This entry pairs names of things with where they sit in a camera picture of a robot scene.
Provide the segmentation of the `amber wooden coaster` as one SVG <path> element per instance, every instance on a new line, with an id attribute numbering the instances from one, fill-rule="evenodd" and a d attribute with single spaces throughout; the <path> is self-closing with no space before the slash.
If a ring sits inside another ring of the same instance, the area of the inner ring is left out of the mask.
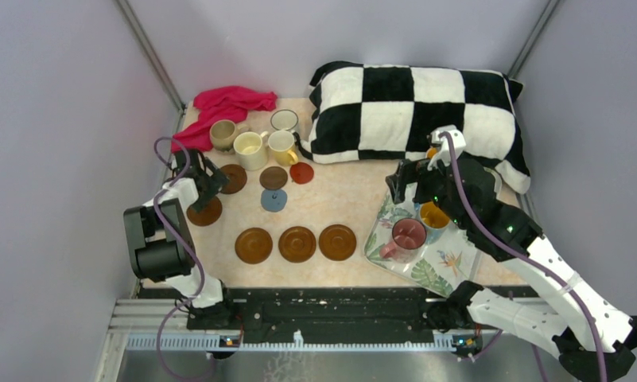
<path id="1" fill-rule="evenodd" d="M 266 261 L 273 250 L 271 235 L 262 228 L 248 228 L 235 241 L 235 253 L 244 263 L 259 264 Z"/>
<path id="2" fill-rule="evenodd" d="M 314 255 L 317 240 L 308 228 L 294 226 L 281 234 L 278 247 L 285 260 L 291 263 L 303 263 Z"/>
<path id="3" fill-rule="evenodd" d="M 355 233 L 343 224 L 332 224 L 325 228 L 318 240 L 321 253 L 332 261 L 349 259 L 357 247 Z"/>

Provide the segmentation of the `dark walnut wooden coaster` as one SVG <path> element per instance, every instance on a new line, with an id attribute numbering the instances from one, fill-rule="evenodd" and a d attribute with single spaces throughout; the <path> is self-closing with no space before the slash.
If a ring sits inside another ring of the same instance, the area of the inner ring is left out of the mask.
<path id="1" fill-rule="evenodd" d="M 222 194 L 234 194 L 243 189 L 247 183 L 246 170 L 236 164 L 222 166 L 220 170 L 226 175 L 228 183 L 222 188 Z"/>
<path id="2" fill-rule="evenodd" d="M 271 166 L 261 172 L 259 181 L 264 189 L 278 190 L 287 183 L 288 178 L 288 173 L 284 168 Z"/>

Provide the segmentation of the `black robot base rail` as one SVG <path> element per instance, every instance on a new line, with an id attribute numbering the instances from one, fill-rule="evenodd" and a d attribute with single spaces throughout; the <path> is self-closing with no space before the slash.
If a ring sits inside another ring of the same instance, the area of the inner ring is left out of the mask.
<path id="1" fill-rule="evenodd" d="M 233 329 L 246 344 L 309 345 L 430 343 L 442 333 L 476 333 L 445 298 L 420 287 L 231 288 L 227 312 L 191 313 L 188 329 Z"/>

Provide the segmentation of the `red apple coaster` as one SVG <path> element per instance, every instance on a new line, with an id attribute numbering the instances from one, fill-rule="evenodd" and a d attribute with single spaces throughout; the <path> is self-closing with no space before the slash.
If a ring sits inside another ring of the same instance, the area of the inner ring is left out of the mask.
<path id="1" fill-rule="evenodd" d="M 307 184 L 314 178 L 314 169 L 310 164 L 305 162 L 298 162 L 291 165 L 289 174 L 294 183 L 299 185 Z"/>

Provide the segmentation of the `brown wooden coaster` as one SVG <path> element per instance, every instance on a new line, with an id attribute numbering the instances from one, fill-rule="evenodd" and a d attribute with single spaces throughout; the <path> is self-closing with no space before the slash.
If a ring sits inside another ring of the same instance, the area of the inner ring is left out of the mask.
<path id="1" fill-rule="evenodd" d="M 203 210 L 197 212 L 194 207 L 187 209 L 188 220 L 198 227 L 206 227 L 214 224 L 222 215 L 223 205 L 218 197 L 212 198 Z"/>

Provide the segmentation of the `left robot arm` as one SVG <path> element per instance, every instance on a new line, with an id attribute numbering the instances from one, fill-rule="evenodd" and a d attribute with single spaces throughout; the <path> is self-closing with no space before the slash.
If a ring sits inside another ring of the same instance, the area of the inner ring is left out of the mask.
<path id="1" fill-rule="evenodd" d="M 189 227 L 208 226 L 221 217 L 218 195 L 229 180 L 195 149 L 176 153 L 174 164 L 175 176 L 151 200 L 123 213 L 130 265 L 139 279 L 177 290 L 188 312 L 226 329 L 235 321 L 236 308 L 223 283 L 196 261 Z"/>

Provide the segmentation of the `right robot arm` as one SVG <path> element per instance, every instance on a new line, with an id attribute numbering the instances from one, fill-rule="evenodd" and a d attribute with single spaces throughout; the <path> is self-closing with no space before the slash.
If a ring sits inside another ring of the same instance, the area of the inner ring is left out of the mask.
<path id="1" fill-rule="evenodd" d="M 495 178 L 478 161 L 458 167 L 403 159 L 386 178 L 392 201 L 431 203 L 449 216 L 468 241 L 517 274 L 551 308 L 533 310 L 473 281 L 448 297 L 447 316 L 458 328 L 473 322 L 514 334 L 556 357 L 580 381 L 614 381 L 635 363 L 637 315 L 602 298 L 565 262 L 541 227 L 520 208 L 500 201 Z"/>

